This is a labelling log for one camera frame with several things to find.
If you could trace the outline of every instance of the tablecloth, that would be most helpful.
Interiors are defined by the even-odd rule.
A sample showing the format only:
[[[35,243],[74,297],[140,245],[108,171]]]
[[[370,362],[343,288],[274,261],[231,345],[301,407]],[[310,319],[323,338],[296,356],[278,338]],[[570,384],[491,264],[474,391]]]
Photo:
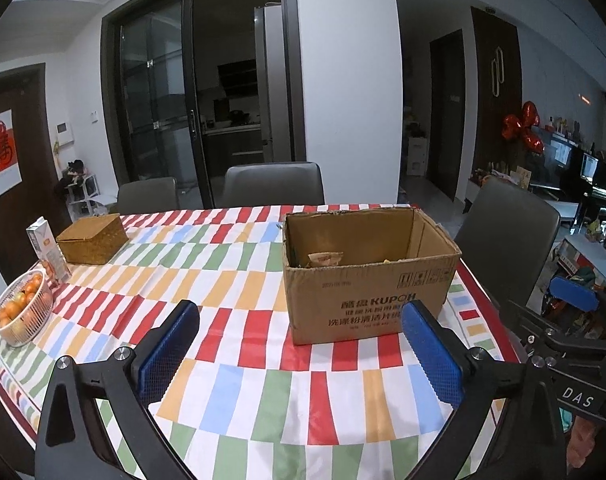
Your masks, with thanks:
[[[76,266],[54,291],[33,342],[0,338],[0,399],[34,445],[55,360],[105,359],[135,346],[183,298],[201,328],[163,400],[161,431],[199,479],[405,478],[451,412],[403,335],[294,346],[279,220],[263,206],[122,217],[129,243],[105,266]],[[516,360],[488,298],[464,265],[439,321],[467,346]],[[105,400],[100,413],[126,471],[144,478]],[[502,408],[495,401],[462,474],[474,471]]]

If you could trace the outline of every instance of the dining table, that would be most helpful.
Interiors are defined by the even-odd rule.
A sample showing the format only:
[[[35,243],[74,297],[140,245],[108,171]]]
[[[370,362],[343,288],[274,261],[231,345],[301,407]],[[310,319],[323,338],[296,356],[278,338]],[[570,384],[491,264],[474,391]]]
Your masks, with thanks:
[[[104,360],[135,347],[188,299],[201,322],[163,399],[148,409],[199,480],[404,479],[443,428],[440,402],[405,336],[292,343],[281,221],[375,204],[259,206],[122,216],[126,243],[103,266],[70,266],[29,343],[0,337],[0,400],[36,446],[57,358]],[[462,261],[438,317],[466,346],[516,361],[506,330]],[[97,400],[123,469],[144,479],[107,400]],[[495,400],[460,476],[493,436]]]

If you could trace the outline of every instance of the woven box with lid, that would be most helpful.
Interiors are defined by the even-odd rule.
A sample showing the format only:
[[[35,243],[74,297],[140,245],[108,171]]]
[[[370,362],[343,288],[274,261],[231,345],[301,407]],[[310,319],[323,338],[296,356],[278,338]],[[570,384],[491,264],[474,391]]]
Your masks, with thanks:
[[[80,218],[56,237],[70,264],[104,265],[125,245],[128,235],[118,214]]]

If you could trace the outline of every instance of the chair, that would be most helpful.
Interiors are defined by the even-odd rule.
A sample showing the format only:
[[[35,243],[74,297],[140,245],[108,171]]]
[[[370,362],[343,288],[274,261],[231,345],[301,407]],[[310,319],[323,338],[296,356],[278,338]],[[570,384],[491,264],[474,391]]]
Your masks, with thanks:
[[[176,179],[150,178],[123,184],[118,188],[116,208],[121,215],[162,213],[179,209]]]
[[[498,302],[525,306],[557,235],[558,212],[497,178],[481,188],[454,238],[477,280]]]
[[[221,207],[321,205],[321,170],[314,162],[233,166],[225,173]]]

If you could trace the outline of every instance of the metal screw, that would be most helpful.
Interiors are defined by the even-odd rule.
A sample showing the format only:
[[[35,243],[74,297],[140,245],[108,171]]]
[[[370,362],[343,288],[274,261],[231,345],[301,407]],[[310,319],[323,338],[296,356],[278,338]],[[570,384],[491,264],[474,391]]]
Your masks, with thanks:
[[[483,361],[488,357],[488,351],[485,348],[481,348],[480,346],[473,346],[470,349],[470,355],[472,355],[472,359],[476,359],[477,361]]]
[[[122,346],[120,348],[116,348],[114,357],[116,358],[116,361],[125,361],[125,359],[127,359],[131,353],[132,351],[129,346]]]
[[[58,361],[56,361],[56,368],[59,368],[60,370],[65,370],[65,368],[69,366],[71,361],[72,360],[68,356],[64,355]]]
[[[540,355],[533,355],[531,357],[532,364],[537,368],[542,368],[545,366],[545,360]]]

